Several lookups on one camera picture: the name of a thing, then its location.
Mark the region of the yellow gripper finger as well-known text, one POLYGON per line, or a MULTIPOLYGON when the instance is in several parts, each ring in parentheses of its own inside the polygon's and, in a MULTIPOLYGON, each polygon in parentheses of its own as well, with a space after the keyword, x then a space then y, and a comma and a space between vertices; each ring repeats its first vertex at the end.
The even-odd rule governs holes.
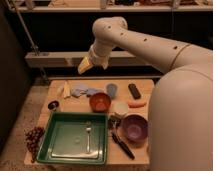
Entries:
POLYGON ((93 64, 88 57, 84 57, 78 66, 78 73, 83 74, 87 70, 91 69, 93 64))

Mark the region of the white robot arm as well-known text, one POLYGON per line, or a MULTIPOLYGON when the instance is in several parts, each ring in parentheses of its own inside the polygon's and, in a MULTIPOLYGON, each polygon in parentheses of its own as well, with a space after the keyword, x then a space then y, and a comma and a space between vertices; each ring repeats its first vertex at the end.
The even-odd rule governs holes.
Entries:
POLYGON ((119 47, 164 74, 149 101, 150 171, 213 171, 213 50, 130 31, 122 17, 100 18, 92 30, 80 73, 107 67, 119 47))

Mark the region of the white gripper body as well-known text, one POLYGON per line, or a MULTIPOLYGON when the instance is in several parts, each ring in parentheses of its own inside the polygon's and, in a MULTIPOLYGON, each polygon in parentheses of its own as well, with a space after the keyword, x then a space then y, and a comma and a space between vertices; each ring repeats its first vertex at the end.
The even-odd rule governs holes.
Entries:
POLYGON ((94 66, 102 66, 106 69, 113 49, 113 45, 95 40, 89 49, 89 60, 94 66))

